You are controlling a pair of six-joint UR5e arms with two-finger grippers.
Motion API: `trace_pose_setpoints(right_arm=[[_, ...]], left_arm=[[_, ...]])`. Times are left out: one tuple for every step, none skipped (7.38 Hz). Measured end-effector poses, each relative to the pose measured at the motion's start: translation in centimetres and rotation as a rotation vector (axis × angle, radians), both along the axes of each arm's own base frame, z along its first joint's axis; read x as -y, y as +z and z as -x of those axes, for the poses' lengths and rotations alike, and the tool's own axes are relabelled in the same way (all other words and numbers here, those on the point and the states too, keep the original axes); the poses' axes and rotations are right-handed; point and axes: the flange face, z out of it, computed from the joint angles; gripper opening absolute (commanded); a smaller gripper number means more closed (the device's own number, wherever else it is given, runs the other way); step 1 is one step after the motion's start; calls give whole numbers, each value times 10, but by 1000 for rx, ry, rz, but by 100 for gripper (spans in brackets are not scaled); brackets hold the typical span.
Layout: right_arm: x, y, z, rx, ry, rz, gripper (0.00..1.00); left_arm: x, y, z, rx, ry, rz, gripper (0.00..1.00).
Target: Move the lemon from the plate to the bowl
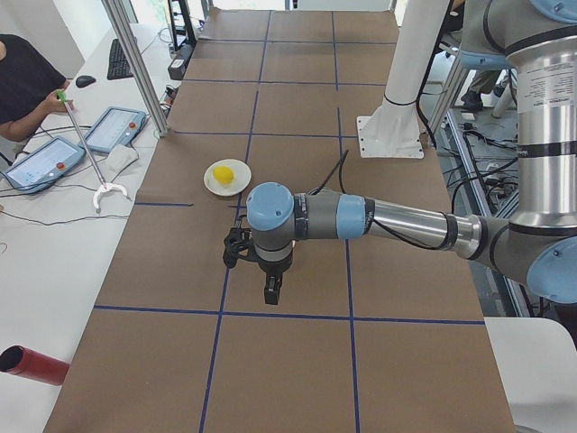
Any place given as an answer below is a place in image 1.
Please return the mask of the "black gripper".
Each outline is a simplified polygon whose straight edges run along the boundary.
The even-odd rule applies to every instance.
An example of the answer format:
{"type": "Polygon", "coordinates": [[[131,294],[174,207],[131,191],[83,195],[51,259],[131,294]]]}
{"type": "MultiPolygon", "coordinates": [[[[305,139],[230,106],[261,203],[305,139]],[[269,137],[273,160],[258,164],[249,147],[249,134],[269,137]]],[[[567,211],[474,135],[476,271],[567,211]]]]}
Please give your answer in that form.
{"type": "Polygon", "coordinates": [[[266,273],[263,290],[264,301],[267,305],[278,305],[282,287],[282,274],[290,268],[292,258],[285,257],[279,261],[266,261],[260,258],[258,264],[266,273]]]}

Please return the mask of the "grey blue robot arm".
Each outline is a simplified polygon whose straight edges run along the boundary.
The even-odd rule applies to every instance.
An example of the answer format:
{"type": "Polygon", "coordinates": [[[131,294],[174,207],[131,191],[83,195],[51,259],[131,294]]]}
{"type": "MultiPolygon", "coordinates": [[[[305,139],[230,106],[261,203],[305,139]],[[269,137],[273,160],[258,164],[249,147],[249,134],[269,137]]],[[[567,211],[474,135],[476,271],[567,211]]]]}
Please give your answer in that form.
{"type": "Polygon", "coordinates": [[[517,73],[518,207],[510,219],[455,216],[332,191],[292,194],[267,182],[249,194],[230,253],[265,272],[279,300],[296,241],[384,236],[483,263],[536,295],[576,301],[576,4],[470,1],[463,60],[502,56],[517,73]]]}

